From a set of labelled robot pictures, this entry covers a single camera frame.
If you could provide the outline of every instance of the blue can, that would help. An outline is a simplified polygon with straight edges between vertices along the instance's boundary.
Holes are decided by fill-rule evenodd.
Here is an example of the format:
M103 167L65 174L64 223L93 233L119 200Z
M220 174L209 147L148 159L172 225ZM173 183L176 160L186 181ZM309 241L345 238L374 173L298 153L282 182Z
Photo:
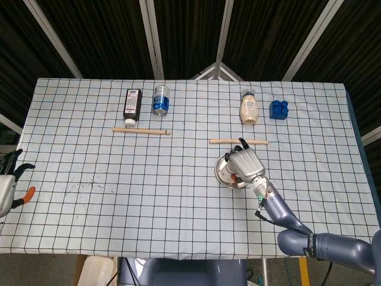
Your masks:
M159 85L154 89L152 109L157 115L165 115L168 112L169 92L169 88L165 85Z

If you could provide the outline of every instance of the wooden dowel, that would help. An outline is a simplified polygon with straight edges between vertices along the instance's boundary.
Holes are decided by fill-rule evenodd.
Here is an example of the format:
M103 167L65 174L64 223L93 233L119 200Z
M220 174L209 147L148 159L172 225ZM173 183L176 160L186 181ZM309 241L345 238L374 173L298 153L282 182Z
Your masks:
M171 130L135 129L135 128L113 128L113 131L114 132L124 132L124 133L171 135Z
M245 140L248 144L267 145L268 141ZM240 144L238 139L210 139L209 144Z

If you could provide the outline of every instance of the robotic hand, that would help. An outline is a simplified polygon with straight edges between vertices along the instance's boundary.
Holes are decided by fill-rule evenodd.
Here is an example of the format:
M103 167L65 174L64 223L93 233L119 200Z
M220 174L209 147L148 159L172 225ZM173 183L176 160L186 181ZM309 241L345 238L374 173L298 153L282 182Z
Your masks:
M254 150L244 139L239 140L243 148L237 145L224 156L227 162L226 173L235 174L237 182L252 184L260 201L256 216L287 229L279 233L277 238L279 248L285 254L328 260L372 275L375 275L377 268L381 269L381 231L373 237L373 248L369 243L351 237L314 234L292 213L274 185L265 177L265 168ZM271 220L260 214L263 207Z
M5 216L18 206L22 206L30 201L36 191L35 187L31 187L23 198L14 199L14 191L17 181L26 169L34 169L32 164L22 164L16 170L16 161L22 149L10 152L0 158L0 217Z

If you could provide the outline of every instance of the blue toy block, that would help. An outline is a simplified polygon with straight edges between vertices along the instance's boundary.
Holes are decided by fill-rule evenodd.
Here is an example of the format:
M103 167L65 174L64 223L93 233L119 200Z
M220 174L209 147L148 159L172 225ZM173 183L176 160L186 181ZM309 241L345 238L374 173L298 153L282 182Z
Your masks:
M283 100L274 100L270 104L270 118L271 119L286 119L288 115L288 102Z

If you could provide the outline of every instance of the table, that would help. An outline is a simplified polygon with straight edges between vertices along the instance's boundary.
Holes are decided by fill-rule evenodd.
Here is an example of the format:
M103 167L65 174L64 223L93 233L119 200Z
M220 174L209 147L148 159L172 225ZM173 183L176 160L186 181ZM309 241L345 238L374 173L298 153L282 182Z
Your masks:
M171 98L160 117L151 102L162 84ZM240 91L250 87L260 115L244 126ZM112 132L124 125L127 88L143 90L138 128L172 129L171 136ZM286 120L268 117L273 100L289 102ZM254 216L251 189L228 189L214 176L232 146L207 139L241 136L270 141L255 151L309 228L370 242L379 223L343 84L39 79L18 160L36 168L22 175L15 196L37 191L3 220L0 252L282 257L282 228Z

